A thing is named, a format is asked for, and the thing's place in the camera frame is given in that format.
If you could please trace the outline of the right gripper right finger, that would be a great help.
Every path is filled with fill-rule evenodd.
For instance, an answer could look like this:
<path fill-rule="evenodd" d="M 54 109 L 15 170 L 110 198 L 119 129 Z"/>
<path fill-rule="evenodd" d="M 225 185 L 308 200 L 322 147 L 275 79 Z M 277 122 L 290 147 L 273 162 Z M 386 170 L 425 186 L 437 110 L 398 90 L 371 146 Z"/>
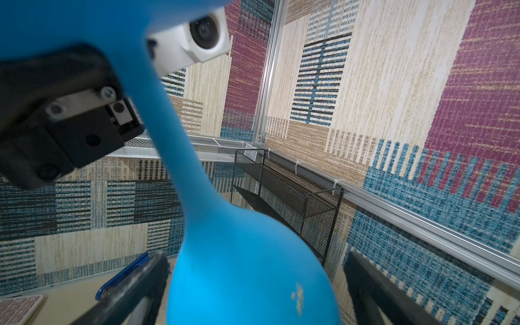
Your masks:
<path fill-rule="evenodd" d="M 362 254 L 352 251 L 343 267 L 358 324 L 439 324 Z"/>

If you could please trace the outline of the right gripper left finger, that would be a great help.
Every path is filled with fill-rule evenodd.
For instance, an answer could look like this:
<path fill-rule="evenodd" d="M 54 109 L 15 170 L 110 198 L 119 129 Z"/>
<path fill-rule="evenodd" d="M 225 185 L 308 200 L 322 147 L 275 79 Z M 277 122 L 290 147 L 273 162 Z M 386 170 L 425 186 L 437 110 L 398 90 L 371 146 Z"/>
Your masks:
<path fill-rule="evenodd" d="M 155 324 L 170 269 L 166 254 L 154 253 L 151 260 L 73 324 Z"/>

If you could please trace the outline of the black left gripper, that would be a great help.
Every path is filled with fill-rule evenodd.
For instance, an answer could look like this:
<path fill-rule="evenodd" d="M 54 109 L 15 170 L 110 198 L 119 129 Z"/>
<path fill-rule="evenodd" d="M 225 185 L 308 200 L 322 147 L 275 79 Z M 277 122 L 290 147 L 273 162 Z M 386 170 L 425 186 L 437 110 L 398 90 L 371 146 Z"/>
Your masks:
<path fill-rule="evenodd" d="M 13 186 L 54 183 L 143 132 L 96 48 L 79 44 L 1 61 L 1 175 Z"/>

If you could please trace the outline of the blue wine glass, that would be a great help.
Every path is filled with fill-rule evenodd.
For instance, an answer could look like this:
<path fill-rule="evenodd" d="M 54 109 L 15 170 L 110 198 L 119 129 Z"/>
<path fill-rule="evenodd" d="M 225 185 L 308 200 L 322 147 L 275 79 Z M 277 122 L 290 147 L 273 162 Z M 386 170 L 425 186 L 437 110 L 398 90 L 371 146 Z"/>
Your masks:
<path fill-rule="evenodd" d="M 340 324 L 328 276 L 280 222 L 214 189 L 156 73 L 147 36 L 224 1 L 2 1 L 1 61 L 86 44 L 106 57 L 136 105 L 184 210 L 184 240 L 165 290 L 168 324 Z"/>

